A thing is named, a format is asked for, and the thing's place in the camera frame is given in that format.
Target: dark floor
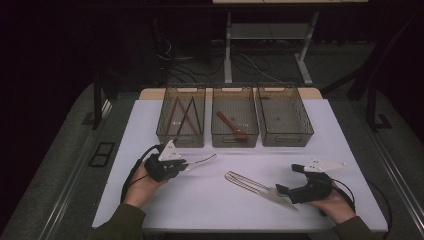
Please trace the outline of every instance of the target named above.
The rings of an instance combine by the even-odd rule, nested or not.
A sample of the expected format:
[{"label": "dark floor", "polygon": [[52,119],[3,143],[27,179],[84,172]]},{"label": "dark floor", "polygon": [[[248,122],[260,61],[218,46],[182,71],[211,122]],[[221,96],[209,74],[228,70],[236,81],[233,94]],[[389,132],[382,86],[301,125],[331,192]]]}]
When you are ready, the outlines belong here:
[{"label": "dark floor", "polygon": [[[177,56],[179,60],[170,70],[167,82],[223,82],[223,48],[220,42],[214,44],[216,57],[210,63],[193,61],[189,55],[182,53]],[[355,70],[368,58],[373,47],[368,43],[311,45],[305,62],[314,81],[313,87],[321,89]],[[296,42],[234,42],[233,81],[291,81],[303,86],[293,58],[299,48]],[[268,76],[261,74],[257,68]],[[364,121],[366,99],[352,102],[346,97],[350,85],[345,84],[324,98],[329,99],[386,219],[392,221],[387,239],[423,239],[422,225],[417,224],[422,219],[422,206],[414,203],[424,202],[420,186],[424,177],[424,147],[390,101],[381,94],[378,96],[377,113],[383,114],[392,128],[372,132]],[[93,131],[91,125],[86,125],[90,122],[89,114],[93,112],[92,86],[82,92],[1,239],[88,239],[91,236],[91,223],[97,204],[138,95],[137,92],[122,92],[117,100],[104,109],[104,120]],[[104,168],[89,167],[87,163],[100,142],[115,143],[112,157]],[[388,169],[387,166],[391,164],[398,169],[401,179]],[[176,234],[161,237],[189,239],[193,236],[199,237]],[[287,235],[258,234],[207,237],[301,239],[303,236],[289,238]],[[310,238],[337,239],[331,232],[312,234]]]}]

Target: transparent storage tray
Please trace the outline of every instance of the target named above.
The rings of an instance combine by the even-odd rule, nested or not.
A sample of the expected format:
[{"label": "transparent storage tray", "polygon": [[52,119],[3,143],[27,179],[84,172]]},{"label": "transparent storage tray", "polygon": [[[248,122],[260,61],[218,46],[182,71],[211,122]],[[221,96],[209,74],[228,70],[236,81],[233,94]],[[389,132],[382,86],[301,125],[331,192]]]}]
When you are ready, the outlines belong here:
[{"label": "transparent storage tray", "polygon": [[294,83],[259,83],[256,107],[266,147],[305,147],[314,134]]},{"label": "transparent storage tray", "polygon": [[204,146],[205,84],[168,84],[156,135],[161,143],[176,147]]},{"label": "transparent storage tray", "polygon": [[259,128],[253,85],[249,83],[217,83],[212,87],[212,146],[217,148],[254,148]]}]

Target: green sleeve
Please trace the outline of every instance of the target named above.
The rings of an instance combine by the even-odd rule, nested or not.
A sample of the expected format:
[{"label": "green sleeve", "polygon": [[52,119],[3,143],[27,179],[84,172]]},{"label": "green sleeve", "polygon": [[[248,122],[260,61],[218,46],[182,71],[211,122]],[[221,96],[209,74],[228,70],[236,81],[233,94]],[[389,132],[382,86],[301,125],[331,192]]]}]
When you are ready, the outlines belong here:
[{"label": "green sleeve", "polygon": [[347,220],[333,228],[341,240],[381,240],[358,216]]},{"label": "green sleeve", "polygon": [[112,218],[95,230],[92,239],[139,240],[145,216],[146,213],[142,210],[131,205],[121,204]]}]

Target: white table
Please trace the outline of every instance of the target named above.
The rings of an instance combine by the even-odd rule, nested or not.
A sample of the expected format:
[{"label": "white table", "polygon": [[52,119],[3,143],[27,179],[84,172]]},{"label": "white table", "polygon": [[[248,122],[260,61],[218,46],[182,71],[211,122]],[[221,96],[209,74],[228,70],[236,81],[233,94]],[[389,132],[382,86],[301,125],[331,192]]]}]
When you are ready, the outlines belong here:
[{"label": "white table", "polygon": [[[112,216],[119,205],[122,185],[136,160],[158,144],[155,135],[161,100],[136,101],[113,168],[106,184],[93,227]],[[216,153],[206,165],[179,175],[161,187],[150,203],[143,229],[159,232],[317,232],[333,223],[318,210],[297,204],[299,213],[242,189],[224,178],[234,171],[268,186],[279,183],[290,188],[306,184],[303,174],[291,171],[291,164],[305,165],[312,157],[344,162],[344,169],[328,172],[347,184],[355,194],[357,214],[373,231],[387,231],[380,211],[327,100],[304,100],[315,134],[304,148],[265,148],[260,136],[255,148],[213,148],[211,144],[210,99],[206,100],[205,147],[180,148],[188,161]]]}]

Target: hand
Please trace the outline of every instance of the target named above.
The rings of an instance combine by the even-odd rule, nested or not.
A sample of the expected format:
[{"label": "hand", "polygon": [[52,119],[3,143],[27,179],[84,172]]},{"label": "hand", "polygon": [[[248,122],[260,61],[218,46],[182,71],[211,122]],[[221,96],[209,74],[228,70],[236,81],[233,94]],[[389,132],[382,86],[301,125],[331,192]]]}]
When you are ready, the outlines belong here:
[{"label": "hand", "polygon": [[307,204],[323,210],[336,224],[343,223],[356,216],[343,196],[336,190],[333,190],[326,199],[308,202]]},{"label": "hand", "polygon": [[156,190],[160,186],[165,184],[167,181],[156,182],[155,180],[150,178],[147,174],[146,169],[144,168],[144,162],[143,162],[140,164],[140,167],[134,173],[131,179],[131,183],[132,182],[134,182],[134,184],[132,184],[128,188],[127,194],[125,195],[125,199],[123,203],[132,205],[137,208],[141,208],[155,194]]}]

